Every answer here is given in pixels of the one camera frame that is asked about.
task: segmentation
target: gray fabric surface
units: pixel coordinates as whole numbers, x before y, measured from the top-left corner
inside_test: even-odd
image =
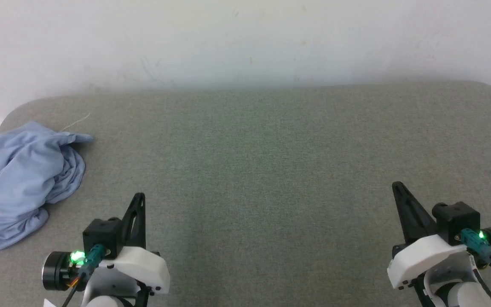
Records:
[[[150,306],[418,307],[386,276],[403,241],[395,180],[429,211],[462,200],[491,226],[487,85],[61,97],[20,107],[0,130],[60,130],[88,113],[68,129],[95,138],[74,146],[82,184],[0,251],[0,306],[62,304],[66,293],[41,286],[44,257],[80,248],[84,227],[122,216],[137,191],[148,249],[172,276]]]

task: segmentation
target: robotic arm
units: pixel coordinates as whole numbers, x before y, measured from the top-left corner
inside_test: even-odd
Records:
[[[145,249],[143,193],[135,194],[122,220],[95,219],[82,235],[86,253],[51,252],[43,265],[45,289],[72,289],[64,306],[84,291],[81,307],[146,307],[150,295],[170,290],[165,260]]]
[[[413,287],[422,307],[491,307],[479,274],[491,266],[491,227],[481,229],[480,213],[440,203],[435,222],[403,183],[392,187],[405,239],[387,268],[393,288]]]

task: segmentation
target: white wall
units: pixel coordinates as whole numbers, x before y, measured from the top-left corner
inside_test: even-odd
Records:
[[[0,117],[74,93],[454,79],[491,84],[491,0],[0,0]]]

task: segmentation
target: green led light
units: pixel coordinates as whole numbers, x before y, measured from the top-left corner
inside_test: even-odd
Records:
[[[76,252],[72,252],[72,256],[71,256],[71,260],[74,262],[74,261],[77,261],[81,258],[84,258],[84,252],[83,251],[76,251]]]

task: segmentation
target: crumpled blue fabric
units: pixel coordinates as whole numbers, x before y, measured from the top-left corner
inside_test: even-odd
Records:
[[[45,203],[59,202],[77,190],[84,161],[68,144],[92,140],[36,122],[0,134],[0,249],[46,222]]]

